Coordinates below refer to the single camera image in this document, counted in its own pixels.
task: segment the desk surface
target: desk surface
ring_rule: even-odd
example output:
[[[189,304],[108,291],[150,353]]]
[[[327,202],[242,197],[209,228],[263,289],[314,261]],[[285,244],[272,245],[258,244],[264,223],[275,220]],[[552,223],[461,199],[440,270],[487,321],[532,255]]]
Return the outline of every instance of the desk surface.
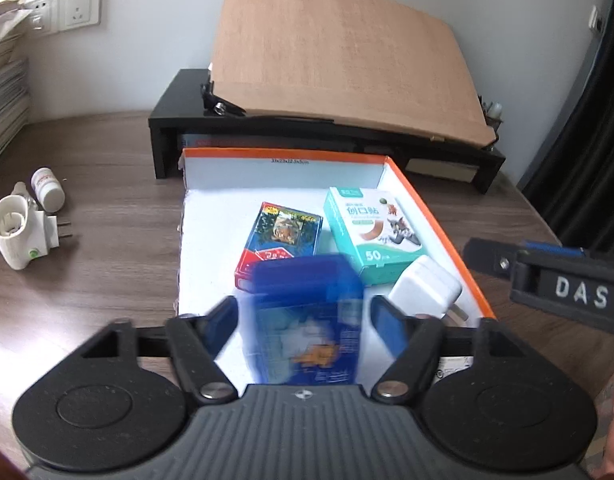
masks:
[[[139,326],[174,315],[181,179],[155,180],[146,114],[35,124],[0,158],[0,198],[49,166],[67,195],[59,216],[73,238],[15,272],[0,256],[0,448],[24,459],[10,427],[18,396],[95,330],[118,317]],[[553,241],[499,175],[486,195],[469,184],[414,176],[414,186],[459,249],[471,236]],[[614,371],[614,338],[512,304],[509,284],[476,276],[496,315],[593,396]],[[146,367],[167,371],[162,360]]]

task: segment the playing card box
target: playing card box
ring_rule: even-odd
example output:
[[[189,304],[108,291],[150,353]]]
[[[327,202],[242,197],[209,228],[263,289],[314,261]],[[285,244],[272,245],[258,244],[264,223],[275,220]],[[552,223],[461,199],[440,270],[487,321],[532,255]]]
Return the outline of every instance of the playing card box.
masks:
[[[263,202],[236,266],[236,287],[250,291],[257,262],[313,256],[321,228],[319,215]]]

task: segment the small bottle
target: small bottle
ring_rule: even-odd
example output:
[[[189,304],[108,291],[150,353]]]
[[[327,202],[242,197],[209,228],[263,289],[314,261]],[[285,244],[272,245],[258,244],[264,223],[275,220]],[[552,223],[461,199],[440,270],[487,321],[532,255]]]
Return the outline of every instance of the small bottle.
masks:
[[[47,213],[55,213],[65,203],[65,192],[49,168],[40,168],[31,177],[31,187]]]

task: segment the cardboard box lid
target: cardboard box lid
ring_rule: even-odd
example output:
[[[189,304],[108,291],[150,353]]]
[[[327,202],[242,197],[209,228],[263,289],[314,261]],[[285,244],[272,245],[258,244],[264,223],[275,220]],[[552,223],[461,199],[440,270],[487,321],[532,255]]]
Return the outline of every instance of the cardboard box lid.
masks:
[[[393,0],[224,0],[212,63],[249,115],[495,139],[450,28]]]

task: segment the wall socket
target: wall socket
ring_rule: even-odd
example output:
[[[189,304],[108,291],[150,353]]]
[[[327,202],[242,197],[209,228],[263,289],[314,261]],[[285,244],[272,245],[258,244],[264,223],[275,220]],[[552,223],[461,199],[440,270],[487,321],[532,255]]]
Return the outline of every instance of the wall socket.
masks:
[[[30,35],[38,37],[58,32],[58,0],[31,0],[24,8],[31,9]]]
[[[60,0],[59,30],[100,23],[100,0]]]
[[[46,36],[100,23],[101,0],[29,0],[30,35]]]
[[[591,8],[591,14],[589,15],[589,29],[596,34],[602,33],[602,16],[598,7],[593,6]]]

